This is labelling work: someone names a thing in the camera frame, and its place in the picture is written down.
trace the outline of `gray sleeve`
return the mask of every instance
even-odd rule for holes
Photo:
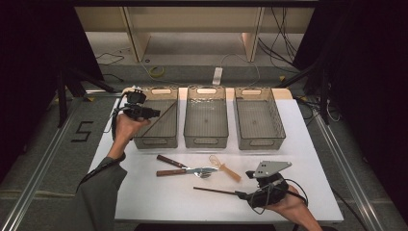
[[[106,157],[101,164],[111,161]],[[117,191],[127,171],[108,167],[83,183],[63,212],[56,230],[114,230]]]

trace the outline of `white tabletop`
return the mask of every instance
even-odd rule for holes
[[[305,190],[309,197],[309,209],[317,220],[324,222],[343,220],[295,100],[276,100],[287,137],[279,150],[268,151],[238,149],[231,97],[227,97],[229,127],[227,147],[225,149],[186,148],[183,137],[185,94],[180,93],[179,103],[177,148],[138,150],[132,142],[128,144],[125,150],[127,158],[121,163],[128,174],[118,193],[116,219],[178,223],[284,222],[286,221],[284,218],[272,211],[265,211],[261,215],[256,214],[245,200],[240,200],[237,196],[193,189],[193,187],[201,187],[253,193],[257,190],[258,182],[255,179],[248,179],[245,172],[255,170],[261,161],[283,161],[291,162],[293,165],[280,173],[284,178],[297,182]],[[109,121],[106,131],[109,130],[110,125]],[[112,143],[111,134],[105,133],[90,169],[94,169],[107,155]],[[158,154],[189,167],[210,166],[209,157],[216,154],[222,163],[242,177],[242,181],[237,183],[222,171],[215,172],[205,179],[193,174],[157,177],[157,170],[176,169],[174,166],[156,160]]]

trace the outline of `metal rod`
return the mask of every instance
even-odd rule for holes
[[[228,192],[228,191],[211,190],[211,189],[199,188],[199,187],[192,187],[192,188],[194,190],[201,190],[201,191],[208,191],[208,192],[213,192],[213,193],[224,193],[224,194],[236,195],[234,192]]]

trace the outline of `knife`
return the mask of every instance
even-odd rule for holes
[[[160,161],[163,161],[163,162],[166,162],[168,164],[171,164],[172,166],[179,167],[179,168],[188,168],[187,166],[185,166],[185,165],[183,165],[181,163],[178,163],[176,161],[173,161],[173,160],[171,160],[171,159],[169,159],[169,158],[167,158],[165,156],[162,156],[162,155],[158,155],[156,159],[160,160]]]
[[[175,170],[158,170],[156,171],[156,176],[168,176],[168,175],[179,175],[179,174],[193,174],[200,172],[214,172],[218,171],[216,167],[196,167],[196,168],[182,168]]]

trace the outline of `storage bin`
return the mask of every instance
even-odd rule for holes
[[[286,138],[271,88],[235,88],[240,150],[279,149]]]
[[[188,88],[184,138],[187,148],[226,147],[228,118],[225,88]]]
[[[143,90],[143,107],[160,110],[159,117],[150,118],[150,125],[142,127],[134,137],[136,147],[176,148],[178,146],[178,88],[160,87]]]

